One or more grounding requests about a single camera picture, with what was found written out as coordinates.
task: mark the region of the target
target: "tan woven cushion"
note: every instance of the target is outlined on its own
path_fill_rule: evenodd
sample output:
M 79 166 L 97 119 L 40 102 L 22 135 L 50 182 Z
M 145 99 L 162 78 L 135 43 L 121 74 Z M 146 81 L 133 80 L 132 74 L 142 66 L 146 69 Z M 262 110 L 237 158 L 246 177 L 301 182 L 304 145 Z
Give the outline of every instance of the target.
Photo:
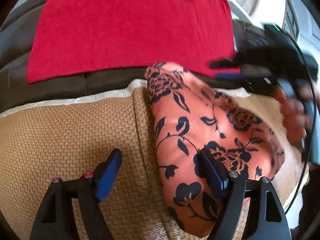
M 285 203 L 297 184 L 301 165 L 299 153 L 285 139 L 278 108 L 273 110 L 277 103 L 257 97 L 236 100 L 241 107 L 254 108 L 284 144 L 286 160 L 274 185 Z M 180 230 L 164 206 L 153 125 L 145 88 L 135 89 L 128 97 L 39 106 L 1 117 L 0 209 L 18 237 L 29 239 L 52 176 L 78 178 L 118 147 L 123 163 L 109 197 L 100 204 L 115 239 L 198 239 Z M 240 239 L 247 207 L 235 239 Z M 76 201 L 74 210 L 80 238 L 87 239 Z

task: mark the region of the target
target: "black cable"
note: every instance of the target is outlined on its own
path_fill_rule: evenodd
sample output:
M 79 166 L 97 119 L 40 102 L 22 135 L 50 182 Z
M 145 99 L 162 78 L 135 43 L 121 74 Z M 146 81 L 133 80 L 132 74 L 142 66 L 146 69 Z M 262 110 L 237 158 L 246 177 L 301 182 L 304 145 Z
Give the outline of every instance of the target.
M 296 41 L 290 35 L 288 35 L 288 37 L 292 40 L 293 44 L 296 46 L 298 52 L 300 53 L 300 55 L 301 55 L 301 57 L 303 59 L 303 62 L 304 62 L 304 65 L 306 66 L 306 70 L 307 70 L 307 74 L 308 74 L 308 82 L 310 84 L 311 91 L 312 91 L 313 106 L 314 106 L 313 124 L 312 124 L 312 130 L 311 130 L 311 135 L 310 135 L 311 136 L 311 140 L 312 140 L 313 133 L 314 133 L 314 131 L 316 129 L 316 110 L 317 110 L 316 94 L 315 94 L 315 90 L 313 88 L 311 74 L 310 74 L 308 65 L 307 65 L 307 63 L 305 61 L 305 58 L 303 56 L 303 53 L 302 53 L 301 49 L 299 48 L 299 46 L 297 45 Z M 304 173 L 306 172 L 306 169 L 307 169 L 307 166 L 308 166 L 308 162 L 309 162 L 309 159 L 310 159 L 310 154 L 311 154 L 311 147 L 309 147 L 308 155 L 307 155 L 307 158 L 306 158 L 306 160 L 304 162 L 304 166 L 303 166 L 302 174 L 301 174 L 301 177 L 300 177 L 300 180 L 299 180 L 299 183 L 298 183 L 297 190 L 294 193 L 293 199 L 291 200 L 289 207 L 285 211 L 285 214 L 288 213 L 289 209 L 292 207 L 293 202 L 295 201 L 295 199 L 296 199 L 296 197 L 297 197 L 297 195 L 299 193 L 299 189 L 300 189 L 300 186 L 302 184 L 303 176 L 304 176 Z

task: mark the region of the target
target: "red towel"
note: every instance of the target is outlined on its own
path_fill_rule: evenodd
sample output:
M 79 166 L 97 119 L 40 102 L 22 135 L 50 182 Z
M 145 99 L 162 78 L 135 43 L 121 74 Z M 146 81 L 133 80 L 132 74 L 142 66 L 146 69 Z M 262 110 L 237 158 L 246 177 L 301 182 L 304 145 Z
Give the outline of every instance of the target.
M 164 61 L 214 76 L 208 62 L 233 55 L 227 0 L 48 0 L 27 80 Z

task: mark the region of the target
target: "finger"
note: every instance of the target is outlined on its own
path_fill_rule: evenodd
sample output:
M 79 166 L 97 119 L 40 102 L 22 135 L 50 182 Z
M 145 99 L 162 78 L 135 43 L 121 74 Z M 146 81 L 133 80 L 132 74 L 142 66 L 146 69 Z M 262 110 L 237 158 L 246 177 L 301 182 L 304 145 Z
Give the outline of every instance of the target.
M 320 95 L 319 95 L 319 90 L 318 90 L 317 84 L 316 84 L 316 82 L 312 81 L 312 85 L 313 85 L 313 89 L 315 91 L 317 103 L 319 103 L 320 102 Z M 311 90 L 311 87 L 309 84 L 299 88 L 298 91 L 299 91 L 301 99 L 313 101 L 312 90 Z
M 310 128 L 312 124 L 312 119 L 306 114 L 297 114 L 286 116 L 283 120 L 283 126 L 289 129 L 295 128 Z
M 306 130 L 303 127 L 295 129 L 287 129 L 288 141 L 292 144 L 304 139 L 307 136 Z
M 275 88 L 275 99 L 281 104 L 288 99 L 286 93 L 280 86 Z
M 297 99 L 288 99 L 281 105 L 280 112 L 284 115 L 302 114 L 304 107 L 301 101 Z

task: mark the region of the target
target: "orange floral fabric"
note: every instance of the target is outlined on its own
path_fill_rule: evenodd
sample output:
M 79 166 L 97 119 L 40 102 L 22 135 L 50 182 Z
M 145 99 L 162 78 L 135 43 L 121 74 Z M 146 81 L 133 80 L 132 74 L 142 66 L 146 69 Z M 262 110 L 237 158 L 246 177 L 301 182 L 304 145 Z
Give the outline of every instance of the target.
M 259 117 L 181 66 L 159 63 L 147 69 L 145 78 L 168 211 L 181 229 L 204 237 L 222 202 L 212 196 L 198 151 L 207 147 L 229 171 L 259 180 L 274 177 L 284 162 L 283 149 Z

